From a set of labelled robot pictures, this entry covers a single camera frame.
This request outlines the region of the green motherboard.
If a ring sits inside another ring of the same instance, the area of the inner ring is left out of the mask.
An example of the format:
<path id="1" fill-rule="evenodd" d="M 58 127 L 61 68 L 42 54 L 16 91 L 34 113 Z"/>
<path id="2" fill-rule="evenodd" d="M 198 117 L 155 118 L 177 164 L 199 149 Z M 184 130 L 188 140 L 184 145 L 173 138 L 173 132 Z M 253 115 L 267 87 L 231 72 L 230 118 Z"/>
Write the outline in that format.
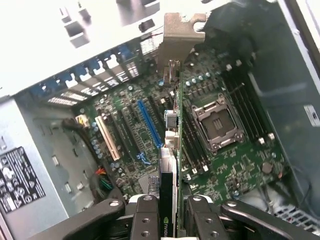
<path id="1" fill-rule="evenodd" d="M 216 204 L 238 198 L 253 189 L 264 192 L 267 184 L 281 180 L 289 170 L 276 139 L 268 141 L 266 138 L 255 138 L 258 131 L 244 102 L 246 98 L 243 96 L 242 87 L 245 84 L 237 70 L 237 66 L 241 64 L 238 57 L 232 57 L 225 50 L 198 46 L 187 57 L 183 68 L 182 103 L 194 125 L 191 106 L 206 105 L 222 93 L 230 102 L 234 118 L 244 130 L 243 142 L 228 145 L 217 154 L 208 150 L 200 136 L 211 162 L 208 172 L 193 174 L 182 151 L 182 178 L 187 178 L 190 192 L 207 195 Z M 99 199 L 109 197 L 111 190 L 117 188 L 120 196 L 128 201 L 134 195 L 143 193 L 138 183 L 140 178 L 158 175 L 160 148 L 155 146 L 138 107 L 138 100 L 142 100 L 146 106 L 164 146 L 164 111 L 173 106 L 173 99 L 170 88 L 164 85 L 153 64 L 142 76 L 72 108 L 75 117 L 84 114 L 90 123 L 90 127 L 77 124 L 81 137 L 90 144 L 96 159 L 100 162 L 92 180 L 93 193 Z M 119 110 L 122 110 L 127 118 L 140 147 L 140 153 L 137 153 L 128 136 Z M 114 161 L 108 150 L 95 121 L 98 116 L 103 118 L 117 146 L 119 160 Z M 261 171 L 264 162 L 273 164 L 270 174 Z"/>

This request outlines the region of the grey chipset heatsink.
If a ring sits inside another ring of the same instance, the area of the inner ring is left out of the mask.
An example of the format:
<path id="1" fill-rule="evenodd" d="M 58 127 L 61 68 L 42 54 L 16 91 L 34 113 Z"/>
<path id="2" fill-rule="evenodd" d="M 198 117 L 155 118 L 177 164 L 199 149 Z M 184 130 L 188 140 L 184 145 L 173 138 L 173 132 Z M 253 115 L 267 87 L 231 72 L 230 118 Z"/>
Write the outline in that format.
<path id="1" fill-rule="evenodd" d="M 138 179 L 138 183 L 144 194 L 157 194 L 159 192 L 160 180 L 157 175 L 146 175 Z"/>

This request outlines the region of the round coin battery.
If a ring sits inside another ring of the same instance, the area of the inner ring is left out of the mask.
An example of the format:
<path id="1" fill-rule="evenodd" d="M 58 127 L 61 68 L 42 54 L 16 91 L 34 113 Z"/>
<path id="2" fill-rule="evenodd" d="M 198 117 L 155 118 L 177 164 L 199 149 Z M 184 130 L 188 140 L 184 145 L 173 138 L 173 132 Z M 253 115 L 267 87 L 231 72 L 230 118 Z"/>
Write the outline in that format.
<path id="1" fill-rule="evenodd" d="M 270 162 L 263 162 L 260 169 L 264 174 L 268 175 L 273 171 L 273 164 Z"/>

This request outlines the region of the white PCI expansion slot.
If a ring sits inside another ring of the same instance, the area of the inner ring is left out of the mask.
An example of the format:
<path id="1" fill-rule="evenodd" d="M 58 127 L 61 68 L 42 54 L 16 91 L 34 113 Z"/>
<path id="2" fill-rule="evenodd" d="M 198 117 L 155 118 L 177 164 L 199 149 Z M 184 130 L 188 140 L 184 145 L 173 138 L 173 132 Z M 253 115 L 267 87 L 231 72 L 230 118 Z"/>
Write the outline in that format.
<path id="1" fill-rule="evenodd" d="M 110 152 L 110 155 L 112 157 L 112 159 L 114 161 L 117 161 L 121 158 L 120 154 L 119 154 L 119 151 L 117 149 L 117 146 L 115 144 L 115 141 L 112 137 L 112 135 L 110 134 L 108 128 L 106 127 L 105 125 L 105 122 L 104 122 L 104 119 L 102 116 L 97 116 L 95 118 L 95 122 L 98 126 L 98 129 L 100 130 L 101 132 L 101 135 L 106 143 L 106 146 Z"/>

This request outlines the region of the black long expansion slot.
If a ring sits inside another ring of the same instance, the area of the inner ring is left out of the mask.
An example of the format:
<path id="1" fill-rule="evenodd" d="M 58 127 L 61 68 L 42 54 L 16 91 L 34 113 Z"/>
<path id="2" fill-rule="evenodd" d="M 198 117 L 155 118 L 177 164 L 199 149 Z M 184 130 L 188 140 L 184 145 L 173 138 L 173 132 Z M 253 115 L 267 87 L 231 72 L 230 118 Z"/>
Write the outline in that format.
<path id="1" fill-rule="evenodd" d="M 118 114 L 120 115 L 121 119 L 124 122 L 124 126 L 125 126 L 125 129 L 126 129 L 126 132 L 128 134 L 128 137 L 132 141 L 132 145 L 136 149 L 137 153 L 140 154 L 141 153 L 141 149 L 140 149 L 140 147 L 139 147 L 139 145 L 138 145 L 138 143 L 136 141 L 136 138 L 133 135 L 133 131 L 132 131 L 131 126 L 130 126 L 130 124 L 128 122 L 128 119 L 125 117 L 125 115 L 124 115 L 122 110 L 119 110 Z"/>

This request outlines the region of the white power connector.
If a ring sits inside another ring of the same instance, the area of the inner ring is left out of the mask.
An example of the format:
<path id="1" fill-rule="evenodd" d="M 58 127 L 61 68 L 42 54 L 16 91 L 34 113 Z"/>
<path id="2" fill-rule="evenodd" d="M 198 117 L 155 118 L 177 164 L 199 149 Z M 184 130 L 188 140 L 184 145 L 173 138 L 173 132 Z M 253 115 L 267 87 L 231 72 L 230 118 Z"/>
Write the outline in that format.
<path id="1" fill-rule="evenodd" d="M 80 115 L 76 116 L 75 120 L 78 124 L 80 124 L 84 128 L 90 127 L 89 120 L 85 114 L 80 114 Z"/>

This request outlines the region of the metal CPU socket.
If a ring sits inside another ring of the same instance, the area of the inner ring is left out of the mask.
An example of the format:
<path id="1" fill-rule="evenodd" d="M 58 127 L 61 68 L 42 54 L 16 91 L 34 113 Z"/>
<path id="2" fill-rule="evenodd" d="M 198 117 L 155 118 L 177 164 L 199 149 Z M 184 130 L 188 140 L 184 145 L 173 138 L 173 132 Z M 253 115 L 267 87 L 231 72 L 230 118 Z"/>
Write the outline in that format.
<path id="1" fill-rule="evenodd" d="M 224 94 L 219 93 L 217 99 L 203 106 L 193 104 L 191 112 L 200 136 L 214 155 L 222 148 L 245 140 L 244 130 L 234 118 L 230 101 Z"/>

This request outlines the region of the grey power supply unit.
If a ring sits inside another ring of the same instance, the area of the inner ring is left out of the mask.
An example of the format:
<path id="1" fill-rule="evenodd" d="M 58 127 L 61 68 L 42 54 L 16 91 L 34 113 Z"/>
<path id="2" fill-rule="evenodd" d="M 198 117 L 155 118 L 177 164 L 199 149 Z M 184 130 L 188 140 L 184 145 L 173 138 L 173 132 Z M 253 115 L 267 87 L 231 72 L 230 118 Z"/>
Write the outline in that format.
<path id="1" fill-rule="evenodd" d="M 62 127 L 72 117 L 69 108 L 14 98 L 0 103 L 0 154 L 22 147 L 44 191 L 44 197 L 2 214 L 7 238 L 27 240 L 93 205 L 89 178 L 97 164 L 84 141 Z"/>

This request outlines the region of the black open PC case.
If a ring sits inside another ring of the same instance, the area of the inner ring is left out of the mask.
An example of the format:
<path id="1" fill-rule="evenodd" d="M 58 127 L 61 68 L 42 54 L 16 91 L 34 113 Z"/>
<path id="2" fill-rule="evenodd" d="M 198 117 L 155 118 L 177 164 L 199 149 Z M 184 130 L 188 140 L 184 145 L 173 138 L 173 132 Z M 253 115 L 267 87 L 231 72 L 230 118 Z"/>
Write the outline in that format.
<path id="1" fill-rule="evenodd" d="M 118 188 L 102 199 L 94 194 L 93 177 L 100 161 L 79 133 L 73 107 L 142 76 L 150 65 L 164 84 L 158 65 L 164 15 L 201 13 L 206 21 L 197 22 L 194 29 L 203 32 L 205 39 L 191 52 L 208 47 L 227 51 L 241 62 L 251 57 L 256 60 L 253 72 L 288 172 L 268 183 L 265 191 L 255 188 L 220 204 L 207 195 L 191 195 L 205 196 L 216 206 L 244 202 L 306 230 L 309 240 L 320 240 L 320 52 L 297 0 L 160 0 L 156 26 L 148 32 L 131 28 L 112 30 L 108 35 L 104 31 L 78 48 L 69 41 L 59 5 L 55 0 L 0 0 L 0 103 L 16 99 L 71 110 L 73 116 L 63 119 L 61 125 L 83 140 L 97 165 L 89 177 L 93 205 L 81 212 L 107 199 L 118 199 L 126 205 L 125 214 L 131 215 L 138 195 L 152 195 L 158 199 L 160 220 L 159 190 L 157 194 L 136 194 L 128 201 Z M 126 61 L 118 57 L 118 46 L 123 44 L 135 57 Z M 100 56 L 105 53 L 114 54 L 118 65 L 104 67 Z M 101 66 L 95 74 L 86 67 L 90 59 L 97 59 Z M 85 81 L 75 79 L 76 65 L 86 68 Z M 57 75 L 72 76 L 66 89 L 45 97 L 31 94 L 31 87 Z M 22 147 L 0 153 L 0 218 L 44 196 Z"/>

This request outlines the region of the grey parts rack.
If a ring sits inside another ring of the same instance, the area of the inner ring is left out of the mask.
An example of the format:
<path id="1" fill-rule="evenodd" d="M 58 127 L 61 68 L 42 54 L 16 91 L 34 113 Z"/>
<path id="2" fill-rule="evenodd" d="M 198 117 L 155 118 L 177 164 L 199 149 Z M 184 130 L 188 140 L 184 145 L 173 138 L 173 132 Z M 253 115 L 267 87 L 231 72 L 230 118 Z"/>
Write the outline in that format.
<path id="1" fill-rule="evenodd" d="M 155 15 L 160 11 L 160 0 L 54 0 L 68 39 L 75 48 L 90 42 L 104 31 L 138 34 L 156 27 Z"/>

